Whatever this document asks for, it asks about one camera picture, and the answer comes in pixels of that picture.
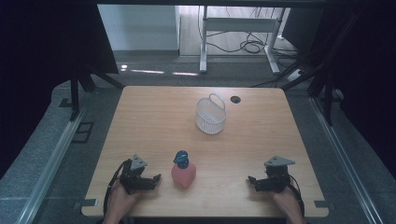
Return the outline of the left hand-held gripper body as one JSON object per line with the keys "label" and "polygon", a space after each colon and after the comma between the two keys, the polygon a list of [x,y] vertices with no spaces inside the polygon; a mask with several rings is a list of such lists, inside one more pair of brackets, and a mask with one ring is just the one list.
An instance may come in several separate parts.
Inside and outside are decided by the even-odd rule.
{"label": "left hand-held gripper body", "polygon": [[148,189],[146,180],[141,176],[147,165],[137,154],[122,163],[120,182],[129,194],[135,190]]}

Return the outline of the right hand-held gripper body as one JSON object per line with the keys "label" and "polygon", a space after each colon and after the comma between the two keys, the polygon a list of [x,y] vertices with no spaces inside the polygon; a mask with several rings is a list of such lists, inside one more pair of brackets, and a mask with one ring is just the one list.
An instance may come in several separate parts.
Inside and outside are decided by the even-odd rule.
{"label": "right hand-held gripper body", "polygon": [[274,156],[264,163],[267,178],[264,180],[262,189],[264,191],[273,190],[281,192],[290,185],[290,174],[288,166],[294,164],[295,161]]}

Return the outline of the pink bottle with blue cap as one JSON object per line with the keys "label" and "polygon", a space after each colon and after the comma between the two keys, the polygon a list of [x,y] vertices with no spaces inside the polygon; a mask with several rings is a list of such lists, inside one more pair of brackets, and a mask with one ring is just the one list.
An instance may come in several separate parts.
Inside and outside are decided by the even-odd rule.
{"label": "pink bottle with blue cap", "polygon": [[187,189],[196,177],[196,166],[189,159],[185,150],[180,150],[173,159],[174,166],[171,171],[173,181],[182,188]]}

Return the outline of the white plastic basket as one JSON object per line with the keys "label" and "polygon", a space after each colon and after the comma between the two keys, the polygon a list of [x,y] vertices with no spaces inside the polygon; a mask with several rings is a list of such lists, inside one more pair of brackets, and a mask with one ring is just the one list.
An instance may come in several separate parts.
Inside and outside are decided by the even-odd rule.
{"label": "white plastic basket", "polygon": [[203,133],[220,133],[224,129],[225,120],[226,105],[219,94],[212,92],[197,102],[195,122]]}

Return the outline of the person's left hand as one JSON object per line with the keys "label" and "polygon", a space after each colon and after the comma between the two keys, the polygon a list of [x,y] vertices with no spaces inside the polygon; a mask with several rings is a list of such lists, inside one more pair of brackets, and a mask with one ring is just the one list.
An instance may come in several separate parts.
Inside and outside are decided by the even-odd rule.
{"label": "person's left hand", "polygon": [[132,211],[140,196],[140,192],[129,194],[117,180],[110,191],[103,224],[119,224]]}

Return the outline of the person's right hand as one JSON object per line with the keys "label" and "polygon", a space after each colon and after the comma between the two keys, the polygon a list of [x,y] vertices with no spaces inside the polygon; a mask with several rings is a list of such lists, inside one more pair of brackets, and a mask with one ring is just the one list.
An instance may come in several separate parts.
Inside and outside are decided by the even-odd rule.
{"label": "person's right hand", "polygon": [[285,188],[281,192],[269,191],[269,196],[285,216],[288,224],[307,224],[294,192]]}

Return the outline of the black metal stand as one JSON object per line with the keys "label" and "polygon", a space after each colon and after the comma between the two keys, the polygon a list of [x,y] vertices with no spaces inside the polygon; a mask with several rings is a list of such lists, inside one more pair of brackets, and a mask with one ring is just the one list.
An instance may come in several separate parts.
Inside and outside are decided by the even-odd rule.
{"label": "black metal stand", "polygon": [[[111,77],[106,73],[94,73],[95,76],[101,78],[105,82],[110,85],[122,90],[124,85],[118,82],[116,79]],[[65,99],[62,100],[60,106],[70,106],[72,109],[70,120],[74,121],[77,119],[77,116],[80,113],[79,107],[79,90],[78,87],[81,86],[85,92],[94,92],[96,89],[96,85],[94,84],[93,78],[91,74],[75,74],[70,78],[70,100],[68,103]]]}
{"label": "black metal stand", "polygon": [[324,38],[317,48],[303,55],[296,63],[293,63],[290,68],[287,68],[282,72],[279,77],[271,80],[271,83],[278,82],[285,75],[289,75],[292,68],[297,68],[299,65],[307,62],[317,61],[317,64],[312,66],[310,70],[293,81],[282,85],[280,89],[287,91],[308,79],[313,78],[307,89],[307,93],[309,96],[316,97],[321,93],[321,91],[324,91],[324,107],[322,115],[330,126],[332,126],[332,90],[334,87],[332,65],[334,64],[336,55],[339,53],[359,16],[360,15],[358,13],[350,12],[343,19],[340,17],[336,18],[334,26],[330,26],[330,33]]}

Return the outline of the white power strip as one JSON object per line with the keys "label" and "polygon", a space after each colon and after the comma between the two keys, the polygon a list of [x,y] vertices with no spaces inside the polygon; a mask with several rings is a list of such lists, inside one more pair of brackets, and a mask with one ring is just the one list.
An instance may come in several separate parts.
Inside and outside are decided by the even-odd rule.
{"label": "white power strip", "polygon": [[294,72],[292,72],[292,73],[287,77],[287,81],[288,81],[288,82],[292,82],[292,81],[295,80],[296,78],[300,77],[303,73],[304,73],[303,70],[301,70],[301,69],[296,69]]}

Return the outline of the black curtain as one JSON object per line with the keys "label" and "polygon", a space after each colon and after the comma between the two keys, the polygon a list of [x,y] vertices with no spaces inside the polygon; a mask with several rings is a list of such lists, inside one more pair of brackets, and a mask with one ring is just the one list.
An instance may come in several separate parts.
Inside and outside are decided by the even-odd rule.
{"label": "black curtain", "polygon": [[[347,27],[349,19],[354,21]],[[357,7],[294,8],[287,35],[308,38],[319,64],[347,27],[329,71],[314,87],[330,83],[344,98],[341,109],[396,178],[396,0],[361,0]]]}
{"label": "black curtain", "polygon": [[56,86],[117,72],[97,0],[0,0],[0,178]]}

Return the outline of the aluminium rail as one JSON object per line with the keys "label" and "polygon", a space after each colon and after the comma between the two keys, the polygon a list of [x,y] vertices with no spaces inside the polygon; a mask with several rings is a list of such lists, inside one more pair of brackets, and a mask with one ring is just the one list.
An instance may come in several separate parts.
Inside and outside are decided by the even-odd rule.
{"label": "aluminium rail", "polygon": [[60,167],[64,155],[85,112],[86,109],[81,108],[74,116],[74,119],[67,122],[59,141],[53,149],[46,166],[39,176],[15,224],[33,223],[35,215],[37,214],[38,209],[50,188],[50,184]]}
{"label": "aluminium rail", "polygon": [[325,119],[320,101],[316,98],[309,97],[309,101],[311,105],[314,107],[315,114],[318,117],[318,120],[328,136],[331,144],[332,150],[334,151],[337,159],[340,162],[340,165],[346,175],[346,179],[349,182],[350,187],[352,188],[357,200],[363,210],[364,215],[366,216],[369,224],[384,224],[383,219],[378,213],[378,210],[375,206],[374,201],[372,200],[368,190],[364,187],[361,179],[352,165],[338,135],[336,134],[335,129],[332,125],[328,123]]}

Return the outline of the white desk frame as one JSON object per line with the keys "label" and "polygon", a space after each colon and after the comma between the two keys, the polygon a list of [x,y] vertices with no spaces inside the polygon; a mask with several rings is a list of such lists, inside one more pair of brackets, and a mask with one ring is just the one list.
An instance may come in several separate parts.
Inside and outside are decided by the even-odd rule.
{"label": "white desk frame", "polygon": [[207,70],[207,49],[218,49],[225,53],[263,53],[272,72],[279,74],[274,46],[285,13],[284,7],[198,7],[199,71]]}

